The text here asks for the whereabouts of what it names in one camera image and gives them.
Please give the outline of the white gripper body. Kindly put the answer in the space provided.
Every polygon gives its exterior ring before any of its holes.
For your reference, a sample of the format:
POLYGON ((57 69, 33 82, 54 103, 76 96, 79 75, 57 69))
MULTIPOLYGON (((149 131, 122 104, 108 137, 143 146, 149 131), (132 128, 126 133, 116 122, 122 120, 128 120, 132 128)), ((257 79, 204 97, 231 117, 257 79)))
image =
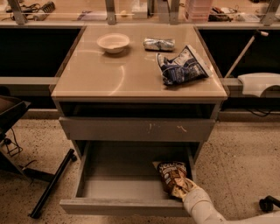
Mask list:
POLYGON ((214 205, 202 188, 192 189, 184 197, 183 205, 195 222, 209 222, 216 219, 214 205))

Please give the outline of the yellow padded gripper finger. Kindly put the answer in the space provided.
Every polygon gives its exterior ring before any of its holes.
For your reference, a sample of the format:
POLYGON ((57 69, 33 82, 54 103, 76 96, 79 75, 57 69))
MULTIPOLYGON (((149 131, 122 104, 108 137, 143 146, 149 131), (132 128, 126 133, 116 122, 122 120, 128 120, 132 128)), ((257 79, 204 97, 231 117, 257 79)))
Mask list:
POLYGON ((196 185, 189 178, 176 178, 175 184, 171 188, 171 195, 185 200, 186 196, 193 190, 198 189, 199 186, 196 185))

